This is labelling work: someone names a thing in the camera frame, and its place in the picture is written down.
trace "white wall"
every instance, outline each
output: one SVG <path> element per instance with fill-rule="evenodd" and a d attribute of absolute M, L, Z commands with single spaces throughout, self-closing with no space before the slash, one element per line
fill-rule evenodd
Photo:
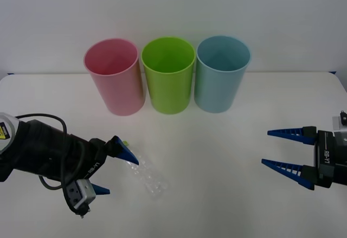
<path fill-rule="evenodd" d="M 235 35 L 249 70 L 339 70 L 347 63 L 347 0 L 0 0 L 0 73 L 85 72 L 110 37 Z"/>

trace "green cup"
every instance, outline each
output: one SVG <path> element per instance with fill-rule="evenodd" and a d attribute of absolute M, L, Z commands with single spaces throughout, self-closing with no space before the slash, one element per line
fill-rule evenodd
<path fill-rule="evenodd" d="M 158 112 L 175 114 L 188 106 L 195 58 L 194 47 L 178 37 L 160 37 L 142 50 L 150 98 Z"/>

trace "pink cup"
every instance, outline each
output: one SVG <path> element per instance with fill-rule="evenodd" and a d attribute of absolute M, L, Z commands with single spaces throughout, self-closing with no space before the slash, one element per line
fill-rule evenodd
<path fill-rule="evenodd" d="M 141 109 L 145 98 L 133 43 L 121 38 L 101 41 L 87 51 L 84 63 L 112 113 L 130 115 Z"/>

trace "warning label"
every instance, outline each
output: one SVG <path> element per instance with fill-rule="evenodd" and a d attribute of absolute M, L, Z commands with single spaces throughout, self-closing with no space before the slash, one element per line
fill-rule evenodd
<path fill-rule="evenodd" d="M 0 123 L 0 140 L 1 139 L 9 139 L 10 134 L 7 131 L 5 123 Z"/>

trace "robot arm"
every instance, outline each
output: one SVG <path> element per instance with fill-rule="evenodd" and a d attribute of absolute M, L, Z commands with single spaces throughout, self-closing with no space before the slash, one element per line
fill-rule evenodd
<path fill-rule="evenodd" d="M 38 120 L 20 120 L 36 116 L 60 121 L 63 131 Z M 13 169 L 39 175 L 46 188 L 62 188 L 70 210 L 82 218 L 90 211 L 89 204 L 96 195 L 110 193 L 108 189 L 89 181 L 107 156 L 139 164 L 117 136 L 108 142 L 96 138 L 86 141 L 68 134 L 65 122 L 54 115 L 27 114 L 13 117 L 0 113 L 0 182 L 4 182 Z M 43 177 L 59 181 L 61 185 L 49 186 Z"/>
<path fill-rule="evenodd" d="M 317 131 L 313 126 L 267 132 L 270 136 L 314 145 L 314 166 L 268 159 L 261 162 L 310 190 L 314 190 L 315 185 L 329 188 L 333 182 L 347 185 L 347 114 L 341 111 L 332 121 L 335 136 L 332 132 Z"/>

